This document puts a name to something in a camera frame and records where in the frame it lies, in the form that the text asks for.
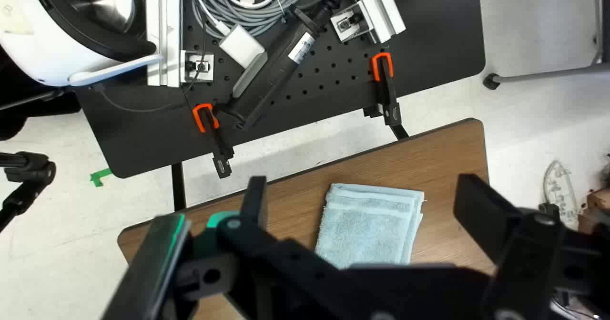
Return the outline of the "grey metal furniture leg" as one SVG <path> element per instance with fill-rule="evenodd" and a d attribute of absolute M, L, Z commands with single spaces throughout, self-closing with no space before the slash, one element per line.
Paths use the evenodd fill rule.
<path fill-rule="evenodd" d="M 596 34 L 596 52 L 593 61 L 588 66 L 557 70 L 553 72 L 539 72 L 521 76 L 500 76 L 489 73 L 482 81 L 482 85 L 489 90 L 496 90 L 503 83 L 521 83 L 551 79 L 553 77 L 572 76 L 610 76 L 610 0 L 594 0 Z"/>

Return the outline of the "white power adapter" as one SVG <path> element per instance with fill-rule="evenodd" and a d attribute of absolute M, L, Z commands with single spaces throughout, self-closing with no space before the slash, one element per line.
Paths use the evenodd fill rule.
<path fill-rule="evenodd" d="M 233 61 L 246 69 L 265 48 L 240 24 L 234 25 L 219 44 Z"/>

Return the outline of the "black power brick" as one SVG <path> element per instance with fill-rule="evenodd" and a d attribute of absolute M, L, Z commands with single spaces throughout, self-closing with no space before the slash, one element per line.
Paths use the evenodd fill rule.
<path fill-rule="evenodd" d="M 309 13 L 292 5 L 289 13 L 294 18 L 293 22 L 244 70 L 233 87 L 231 101 L 221 109 L 237 127 L 250 129 L 264 115 L 340 4 L 341 0 L 321 0 Z"/>

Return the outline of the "orange and black clamp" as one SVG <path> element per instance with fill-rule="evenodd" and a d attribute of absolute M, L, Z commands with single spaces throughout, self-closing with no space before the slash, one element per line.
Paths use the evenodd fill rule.
<path fill-rule="evenodd" d="M 199 103 L 192 109 L 192 115 L 200 133 L 212 141 L 212 160 L 216 173 L 220 178 L 229 177 L 232 173 L 229 160 L 234 157 L 234 150 L 222 137 L 220 122 L 214 114 L 213 105 Z"/>
<path fill-rule="evenodd" d="M 397 140 L 409 137 L 402 125 L 402 116 L 394 83 L 394 63 L 390 52 L 380 52 L 370 59 L 375 105 L 363 108 L 364 116 L 383 117 Z"/>

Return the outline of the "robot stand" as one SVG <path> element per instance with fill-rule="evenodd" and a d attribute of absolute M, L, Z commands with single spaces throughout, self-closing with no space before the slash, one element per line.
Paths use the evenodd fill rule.
<path fill-rule="evenodd" d="M 474 76 L 485 65 L 480 0 L 395 0 L 405 31 L 381 43 L 365 34 L 341 42 L 329 22 L 312 48 L 243 130 L 221 114 L 220 135 L 237 153 L 243 144 L 374 104 L 373 55 L 390 52 L 398 96 Z M 219 112 L 243 69 L 204 33 L 191 0 L 184 0 L 183 45 L 215 57 L 213 80 L 182 88 L 150 87 L 146 72 L 129 72 L 76 92 L 99 146 L 83 161 L 85 181 L 106 171 L 132 177 L 211 153 L 212 138 L 200 132 L 192 109 L 210 103 Z"/>

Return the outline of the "aluminium profile rail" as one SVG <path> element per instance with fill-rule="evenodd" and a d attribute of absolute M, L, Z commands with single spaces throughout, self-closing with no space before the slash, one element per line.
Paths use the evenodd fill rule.
<path fill-rule="evenodd" d="M 384 43 L 406 29 L 395 0 L 353 0 L 330 23 L 341 42 L 366 34 L 372 42 Z"/>
<path fill-rule="evenodd" d="M 213 57 L 203 48 L 183 47 L 186 0 L 146 0 L 146 38 L 157 47 L 158 62 L 147 68 L 150 87 L 177 88 L 214 80 Z"/>

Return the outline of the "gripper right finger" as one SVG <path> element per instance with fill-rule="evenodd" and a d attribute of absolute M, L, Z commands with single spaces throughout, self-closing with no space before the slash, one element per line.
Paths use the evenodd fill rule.
<path fill-rule="evenodd" d="M 495 264 L 482 294 L 484 320 L 551 320 L 555 292 L 610 320 L 610 227 L 591 234 L 558 216 L 514 207 L 475 174 L 458 176 L 455 218 Z"/>

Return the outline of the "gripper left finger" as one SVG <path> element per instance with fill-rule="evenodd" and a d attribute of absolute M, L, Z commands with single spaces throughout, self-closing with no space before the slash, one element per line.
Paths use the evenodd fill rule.
<path fill-rule="evenodd" d="M 343 320 L 344 306 L 326 291 L 337 270 L 266 230 L 266 185 L 266 177 L 251 177 L 240 212 L 216 227 L 220 247 L 237 259 L 231 302 L 249 320 Z"/>

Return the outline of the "light blue folded towel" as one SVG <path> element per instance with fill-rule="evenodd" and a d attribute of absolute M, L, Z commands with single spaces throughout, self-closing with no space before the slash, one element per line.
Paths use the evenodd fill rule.
<path fill-rule="evenodd" d="M 333 183 L 325 200 L 317 255 L 336 268 L 410 263 L 424 192 Z"/>

